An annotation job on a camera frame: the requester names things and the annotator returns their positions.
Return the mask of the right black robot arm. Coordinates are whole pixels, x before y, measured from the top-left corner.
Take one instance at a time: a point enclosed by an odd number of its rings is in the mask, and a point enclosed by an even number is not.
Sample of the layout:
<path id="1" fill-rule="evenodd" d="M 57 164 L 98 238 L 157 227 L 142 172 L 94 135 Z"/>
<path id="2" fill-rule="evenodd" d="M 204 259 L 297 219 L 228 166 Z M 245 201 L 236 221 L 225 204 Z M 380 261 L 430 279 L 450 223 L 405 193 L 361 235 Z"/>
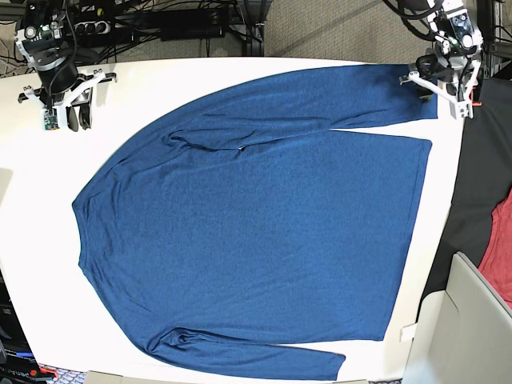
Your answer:
<path id="1" fill-rule="evenodd" d="M 41 81 L 39 88 L 25 86 L 18 103 L 31 101 L 38 106 L 44 130 L 90 129 L 94 88 L 116 81 L 117 75 L 79 72 L 78 40 L 68 1 L 28 1 L 14 42 Z"/>

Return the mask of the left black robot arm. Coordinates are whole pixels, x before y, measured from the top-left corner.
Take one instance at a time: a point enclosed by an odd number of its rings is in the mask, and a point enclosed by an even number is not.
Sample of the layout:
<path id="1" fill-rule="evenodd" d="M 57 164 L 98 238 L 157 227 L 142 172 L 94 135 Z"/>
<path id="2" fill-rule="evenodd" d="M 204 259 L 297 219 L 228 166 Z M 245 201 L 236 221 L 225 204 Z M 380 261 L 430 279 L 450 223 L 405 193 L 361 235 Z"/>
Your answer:
<path id="1" fill-rule="evenodd" d="M 482 33 L 462 1 L 385 1 L 384 4 L 417 38 L 431 43 L 409 64 L 400 83 L 412 82 L 420 96 L 432 94 L 450 104 L 456 119 L 474 116 L 473 89 L 482 65 Z"/>

